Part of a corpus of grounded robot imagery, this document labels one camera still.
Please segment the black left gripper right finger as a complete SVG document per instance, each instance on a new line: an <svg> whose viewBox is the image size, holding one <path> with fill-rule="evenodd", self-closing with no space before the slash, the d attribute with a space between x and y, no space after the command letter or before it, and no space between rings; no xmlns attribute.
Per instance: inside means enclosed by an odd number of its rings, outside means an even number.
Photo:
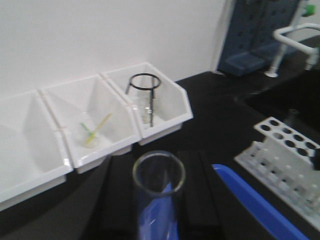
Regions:
<svg viewBox="0 0 320 240"><path fill-rule="evenodd" d="M222 240L224 236L200 154L181 150L177 155L186 172L178 220L180 239Z"/></svg>

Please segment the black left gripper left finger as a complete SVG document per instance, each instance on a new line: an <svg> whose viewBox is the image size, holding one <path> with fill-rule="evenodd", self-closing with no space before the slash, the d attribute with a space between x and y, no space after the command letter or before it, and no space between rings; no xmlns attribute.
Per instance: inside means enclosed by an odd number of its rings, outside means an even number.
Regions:
<svg viewBox="0 0 320 240"><path fill-rule="evenodd" d="M131 154L113 156L106 176L100 215L105 240L134 240L136 220Z"/></svg>

